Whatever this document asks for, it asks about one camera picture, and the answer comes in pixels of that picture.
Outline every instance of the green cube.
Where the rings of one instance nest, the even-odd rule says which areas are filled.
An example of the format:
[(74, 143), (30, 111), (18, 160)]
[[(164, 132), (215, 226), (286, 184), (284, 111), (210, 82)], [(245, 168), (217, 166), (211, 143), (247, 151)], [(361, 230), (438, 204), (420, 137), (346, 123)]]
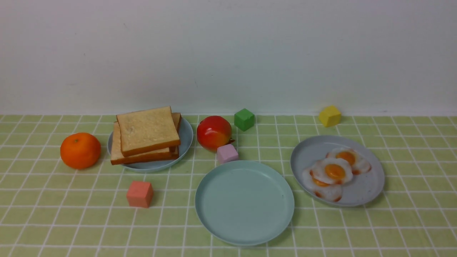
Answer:
[(235, 113), (235, 126), (246, 131), (254, 126), (254, 114), (247, 109)]

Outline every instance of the yellow cube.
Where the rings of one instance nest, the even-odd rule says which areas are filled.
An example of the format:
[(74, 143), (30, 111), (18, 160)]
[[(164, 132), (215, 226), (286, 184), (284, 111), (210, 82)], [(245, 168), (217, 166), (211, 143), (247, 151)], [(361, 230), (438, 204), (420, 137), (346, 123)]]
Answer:
[(319, 120), (322, 122), (324, 127), (332, 127), (340, 123), (341, 113), (338, 108), (330, 105), (320, 112)]

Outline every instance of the red cube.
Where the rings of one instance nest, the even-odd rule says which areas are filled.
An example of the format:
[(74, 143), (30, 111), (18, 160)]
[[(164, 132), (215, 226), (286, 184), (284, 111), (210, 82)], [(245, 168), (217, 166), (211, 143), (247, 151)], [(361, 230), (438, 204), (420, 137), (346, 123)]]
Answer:
[(154, 191), (149, 182), (133, 181), (127, 191), (127, 201), (130, 207), (149, 208)]

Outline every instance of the plate rim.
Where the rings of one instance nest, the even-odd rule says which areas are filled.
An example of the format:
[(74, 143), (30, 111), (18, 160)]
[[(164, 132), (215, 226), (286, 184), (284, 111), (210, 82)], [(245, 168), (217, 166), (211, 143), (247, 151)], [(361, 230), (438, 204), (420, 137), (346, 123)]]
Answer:
[[(176, 164), (177, 162), (179, 162), (186, 154), (187, 152), (189, 151), (189, 149), (192, 147), (192, 144), (194, 142), (194, 130), (191, 126), (191, 124), (189, 123), (189, 121), (187, 121), (184, 117), (181, 117), (181, 123), (186, 123), (186, 126), (189, 127), (189, 134), (192, 134), (191, 136), (191, 143), (189, 145), (189, 147), (182, 153), (182, 155), (180, 155), (178, 157), (178, 159), (176, 160), (173, 160), (172, 162), (170, 162), (169, 164), (166, 164), (166, 165), (163, 165), (161, 167), (158, 167), (158, 168), (152, 168), (152, 169), (138, 169), (138, 168), (133, 168), (133, 167), (129, 167), (128, 164), (120, 164), (121, 166), (125, 167), (126, 169), (129, 169), (129, 170), (132, 170), (132, 171), (138, 171), (140, 173), (145, 173), (145, 172), (154, 172), (154, 171), (161, 171), (161, 170), (164, 170), (166, 168), (169, 168), (171, 166), (173, 166), (174, 164)], [(108, 150), (108, 153), (109, 155), (111, 156), (111, 149), (109, 147), (109, 143), (110, 141), (112, 142), (112, 135), (113, 135), (113, 132), (111, 132), (110, 136), (108, 137), (108, 142), (106, 143), (106, 148)]]
[[(357, 145), (357, 146), (360, 147), (360, 148), (365, 149), (370, 155), (372, 155), (371, 157), (373, 157), (373, 158), (376, 160), (376, 163), (375, 163), (375, 164), (370, 163), (370, 164), (371, 164), (372, 166), (373, 166), (373, 165), (378, 166), (378, 167), (380, 168), (380, 169), (379, 169), (379, 172), (382, 172), (382, 176), (381, 176), (381, 177), (382, 177), (382, 184), (381, 184), (381, 186), (380, 186), (379, 191), (376, 192), (372, 198), (368, 198), (367, 200), (365, 200), (365, 201), (363, 201), (363, 202), (361, 202), (361, 203), (355, 203), (355, 204), (341, 204), (341, 203), (335, 203), (335, 202), (327, 201), (327, 200), (321, 199), (321, 198), (315, 196), (314, 194), (312, 194), (311, 192), (309, 192), (309, 191), (305, 188), (305, 186), (300, 182), (300, 180), (297, 178), (297, 175), (295, 174), (295, 172), (294, 172), (294, 170), (293, 170), (293, 167), (292, 167), (292, 158), (297, 154), (297, 151), (298, 151), (298, 148), (300, 147), (300, 145), (304, 145), (304, 144), (306, 144), (306, 142), (311, 141), (311, 140), (316, 140), (316, 139), (318, 139), (318, 138), (334, 138), (334, 139), (338, 139), (338, 140), (345, 140), (345, 141), (351, 142), (352, 144)], [(316, 200), (318, 200), (318, 201), (320, 201), (320, 202), (322, 202), (322, 203), (324, 203), (324, 204), (327, 204), (327, 205), (330, 205), (330, 206), (334, 206), (334, 207), (353, 208), (353, 207), (358, 207), (358, 206), (361, 206), (361, 205), (365, 205), (365, 204), (367, 204), (367, 203), (370, 203), (370, 202), (376, 200), (376, 198), (378, 198), (379, 195), (383, 192), (383, 189), (384, 189), (384, 186), (385, 186), (385, 182), (386, 182), (386, 174), (385, 174), (385, 172), (384, 172), (384, 169), (383, 169), (383, 166), (382, 166), (381, 162), (380, 162), (379, 159), (376, 157), (376, 155), (374, 155), (374, 153), (373, 153), (371, 150), (369, 150), (367, 147), (363, 146), (362, 144), (360, 144), (360, 143), (358, 143), (358, 142), (356, 142), (356, 141), (354, 141), (354, 140), (351, 140), (351, 139), (349, 139), (349, 138), (346, 138), (346, 137), (344, 137), (344, 136), (336, 136), (336, 135), (317, 135), (317, 136), (309, 137), (309, 138), (307, 138), (307, 139), (305, 139), (305, 140), (302, 140), (300, 143), (298, 143), (298, 144), (294, 147), (294, 149), (293, 149), (293, 151), (292, 151), (292, 153), (291, 153), (291, 156), (290, 156), (289, 166), (290, 166), (290, 168), (291, 168), (291, 170), (292, 170), (292, 174), (293, 174), (295, 180), (296, 180), (297, 183), (302, 187), (302, 189), (303, 189), (304, 192), (306, 192), (307, 194), (309, 194), (310, 196), (312, 196), (314, 199), (316, 199)]]
[[(254, 244), (252, 243), (234, 243), (234, 242), (231, 242), (231, 241), (228, 241), (226, 239), (223, 239), (223, 238), (220, 238), (219, 236), (215, 235), (211, 230), (209, 230), (206, 226), (206, 224), (202, 221), (201, 217), (200, 217), (200, 214), (199, 214), (199, 211), (198, 211), (198, 208), (197, 208), (197, 197), (198, 197), (198, 192), (202, 190), (202, 184), (204, 182), (205, 179), (208, 179), (208, 176), (211, 174), (211, 173), (214, 173), (214, 172), (219, 172), (218, 170), (221, 169), (220, 167), (223, 167), (223, 166), (227, 166), (227, 165), (235, 165), (236, 163), (240, 163), (241, 165), (243, 165), (244, 163), (254, 163), (256, 165), (259, 165), (261, 167), (264, 167), (265, 169), (267, 170), (270, 170), (270, 171), (273, 171), (275, 172), (278, 177), (277, 179), (281, 180), (284, 185), (286, 185), (289, 190), (290, 190), (290, 196), (289, 197), (286, 197), (285, 198), (285, 201), (290, 201), (291, 202), (291, 210), (290, 210), (290, 214), (289, 216), (287, 217), (287, 222), (285, 222), (285, 226), (283, 229), (281, 229), (281, 231), (279, 231), (277, 234), (273, 235), (273, 236), (270, 236), (267, 240), (263, 240), (263, 241), (258, 241)], [(213, 168), (212, 170), (210, 170), (203, 178), (202, 180), (199, 182), (198, 184), (198, 187), (195, 191), (195, 197), (194, 197), (194, 203), (195, 203), (195, 212), (197, 214), (197, 217), (198, 217), (198, 220), (200, 221), (200, 223), (203, 225), (203, 227), (211, 234), (213, 235), (214, 237), (228, 243), (228, 244), (231, 244), (231, 245), (234, 245), (234, 246), (257, 246), (257, 245), (260, 245), (260, 244), (263, 244), (263, 243), (266, 243), (266, 242), (269, 242), (273, 239), (275, 239), (276, 237), (278, 237), (280, 234), (282, 234), (284, 232), (285, 229), (287, 229), (287, 227), (289, 226), (289, 224), (291, 223), (292, 221), (292, 218), (293, 218), (293, 215), (294, 215), (294, 212), (295, 212), (295, 197), (293, 195), (293, 190), (292, 188), (290, 187), (289, 183), (287, 182), (287, 180), (284, 178), (283, 175), (281, 175), (278, 171), (276, 171), (275, 169), (271, 168), (270, 166), (268, 165), (265, 165), (263, 163), (260, 163), (260, 162), (257, 162), (257, 161), (248, 161), (248, 160), (237, 160), (237, 161), (230, 161), (230, 162), (227, 162), (227, 163), (224, 163), (222, 165), (219, 165), (215, 168)]]

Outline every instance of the toast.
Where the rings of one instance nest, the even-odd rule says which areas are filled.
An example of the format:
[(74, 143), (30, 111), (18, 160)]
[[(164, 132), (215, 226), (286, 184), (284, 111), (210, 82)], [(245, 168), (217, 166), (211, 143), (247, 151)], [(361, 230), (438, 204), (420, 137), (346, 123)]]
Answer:
[[(181, 114), (173, 113), (173, 123), (176, 131), (179, 131), (181, 127)], [(168, 147), (164, 149), (154, 150), (147, 153), (124, 157), (121, 152), (121, 132), (119, 123), (114, 123), (113, 139), (111, 147), (111, 164), (131, 164), (138, 162), (149, 162), (149, 161), (165, 161), (165, 160), (176, 160), (179, 157), (179, 147)]]
[(170, 106), (118, 114), (116, 118), (124, 157), (181, 144)]

